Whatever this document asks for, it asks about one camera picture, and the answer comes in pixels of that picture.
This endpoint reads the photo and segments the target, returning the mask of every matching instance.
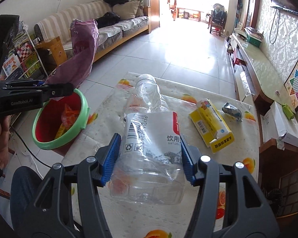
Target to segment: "bottle cap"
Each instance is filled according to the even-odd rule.
[[[136,83],[139,82],[139,81],[142,81],[142,80],[151,80],[153,81],[154,83],[156,83],[156,80],[155,78],[150,75],[150,74],[141,74],[137,79],[136,79]]]

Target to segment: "recycling symbol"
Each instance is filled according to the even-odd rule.
[[[132,144],[127,144],[125,151],[131,151],[133,149]]]

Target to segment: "barcode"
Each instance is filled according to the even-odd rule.
[[[145,115],[137,114],[133,116],[127,133],[127,139],[139,139],[139,136],[142,136],[144,130],[141,124],[144,122],[145,117]]]
[[[203,133],[207,132],[202,121],[198,121],[198,126]]]

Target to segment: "bottle label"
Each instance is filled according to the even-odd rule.
[[[129,113],[123,150],[164,164],[182,164],[177,113]]]

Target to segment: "purple plastic bag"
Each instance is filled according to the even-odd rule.
[[[74,57],[51,73],[45,84],[72,83],[78,87],[91,73],[94,55],[99,45],[97,22],[73,20],[71,37]]]

